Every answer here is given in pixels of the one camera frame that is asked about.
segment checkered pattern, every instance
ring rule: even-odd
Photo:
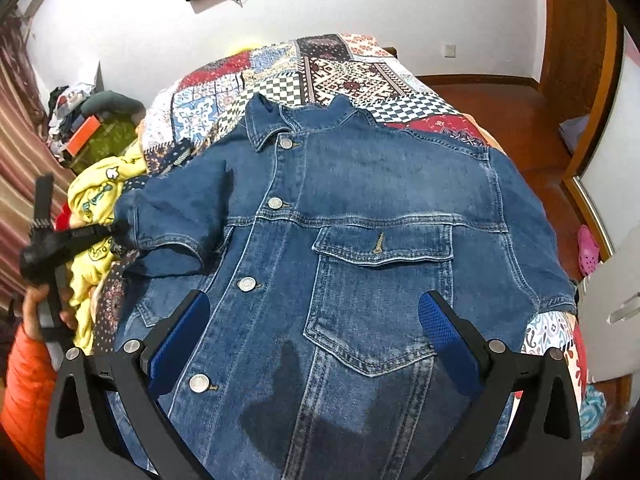
[[[293,107],[302,105],[300,97],[300,77],[297,73],[285,73],[260,81],[251,88],[240,92],[238,98],[218,118],[218,132],[214,140],[221,139],[236,127],[244,115],[244,108],[256,92],[268,100]]]
[[[437,94],[417,94],[367,106],[379,123],[407,123],[431,115],[460,115]]]

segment pink crocs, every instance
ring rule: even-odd
[[[591,236],[591,231],[586,225],[581,225],[578,231],[578,267],[583,276],[596,270],[600,246]]]

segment orange box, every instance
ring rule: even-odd
[[[66,146],[66,150],[71,154],[71,156],[76,156],[78,154],[98,128],[100,128],[100,121],[93,115],[87,117],[86,121],[78,128]]]

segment pile of clothes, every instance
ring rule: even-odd
[[[144,129],[144,122],[136,132]],[[138,142],[121,156],[109,156],[80,173],[70,184],[67,202],[56,219],[56,229],[86,224],[113,222],[113,207],[127,180],[146,173],[146,164]],[[100,285],[115,260],[111,239],[103,240],[78,254],[70,264],[73,296],[69,305],[76,310],[78,329],[74,344],[86,354],[94,346],[95,299]]]
[[[66,146],[89,117],[104,119],[111,114],[132,116],[141,110],[144,110],[144,105],[140,101],[110,90],[95,92],[93,84],[78,82],[71,86],[59,86],[49,95],[47,146],[62,163],[68,159],[65,156]]]
[[[60,162],[64,160],[62,152],[73,136],[74,124],[81,115],[80,105],[94,91],[95,85],[75,83],[71,86],[58,86],[49,95],[47,146]]]

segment gray cloth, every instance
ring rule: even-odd
[[[105,90],[89,97],[80,107],[80,113],[84,117],[97,115],[102,112],[133,115],[145,107],[140,101],[131,99],[117,92]]]
[[[589,116],[577,117],[575,119],[567,119],[560,124],[560,136],[570,152],[575,151],[578,140],[589,122]]]

